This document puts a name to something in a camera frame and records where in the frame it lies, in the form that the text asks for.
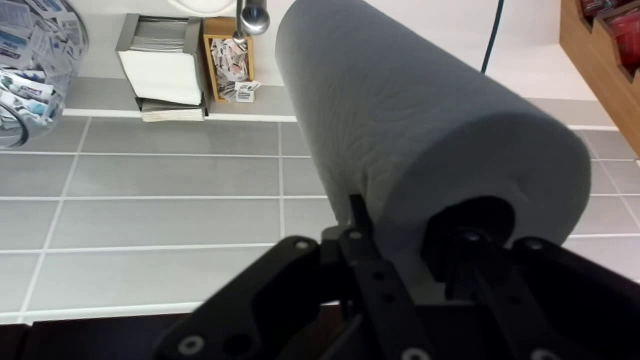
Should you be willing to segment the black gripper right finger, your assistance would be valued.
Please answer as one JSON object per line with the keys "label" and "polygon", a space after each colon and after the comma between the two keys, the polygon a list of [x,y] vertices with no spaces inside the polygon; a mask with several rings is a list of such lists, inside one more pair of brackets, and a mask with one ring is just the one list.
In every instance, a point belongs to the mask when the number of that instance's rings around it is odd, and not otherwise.
{"label": "black gripper right finger", "polygon": [[540,237],[480,196],[436,212],[421,261],[489,325],[495,360],[640,360],[640,284]]}

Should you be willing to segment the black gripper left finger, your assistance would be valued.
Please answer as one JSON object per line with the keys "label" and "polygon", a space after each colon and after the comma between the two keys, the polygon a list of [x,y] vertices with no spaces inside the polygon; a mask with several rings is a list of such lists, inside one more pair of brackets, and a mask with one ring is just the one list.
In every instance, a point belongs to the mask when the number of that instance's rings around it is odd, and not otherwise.
{"label": "black gripper left finger", "polygon": [[427,340],[393,267],[374,247],[362,198],[320,240],[288,237],[175,323],[155,360],[288,360],[297,334],[335,302],[351,316],[321,360],[427,360]]}

